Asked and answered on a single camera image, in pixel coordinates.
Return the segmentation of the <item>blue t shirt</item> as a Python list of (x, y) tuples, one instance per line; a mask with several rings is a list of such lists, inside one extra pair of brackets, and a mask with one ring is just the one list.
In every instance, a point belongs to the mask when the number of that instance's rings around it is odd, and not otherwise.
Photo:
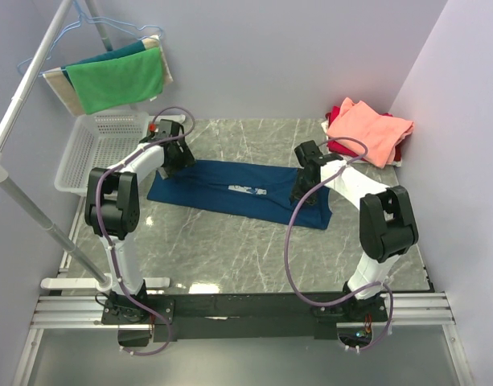
[(149, 201), (287, 225), (296, 203), (290, 194), (297, 169), (199, 160), (163, 179), (156, 174)]

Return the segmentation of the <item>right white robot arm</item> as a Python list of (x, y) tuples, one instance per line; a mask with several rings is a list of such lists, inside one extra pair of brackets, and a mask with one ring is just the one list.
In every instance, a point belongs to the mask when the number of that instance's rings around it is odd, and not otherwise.
[[(314, 141), (294, 149), (298, 170), (290, 199), (296, 203), (286, 230), (283, 248), (284, 266), (290, 287), (305, 303), (316, 307), (342, 304), (344, 316), (359, 321), (370, 310), (369, 301), (379, 296), (392, 266), (418, 242), (418, 229), (409, 193), (403, 186), (390, 187), (370, 179), (352, 166), (368, 154), (345, 160), (340, 154), (324, 154)], [(355, 272), (346, 282), (343, 296), (329, 302), (312, 301), (298, 290), (290, 272), (289, 246), (292, 228), (304, 204), (317, 202), (317, 193), (327, 187), (344, 197), (359, 211), (359, 241), (363, 250)]]

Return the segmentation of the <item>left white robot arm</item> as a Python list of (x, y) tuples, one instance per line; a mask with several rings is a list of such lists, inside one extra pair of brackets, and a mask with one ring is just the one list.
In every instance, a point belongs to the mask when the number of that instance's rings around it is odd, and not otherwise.
[(134, 233), (140, 220), (139, 185), (153, 171), (171, 178), (195, 165), (181, 123), (155, 118), (147, 135), (123, 159), (89, 172), (85, 223), (105, 248), (111, 281), (109, 297), (132, 323), (150, 312), (146, 281), (138, 265)]

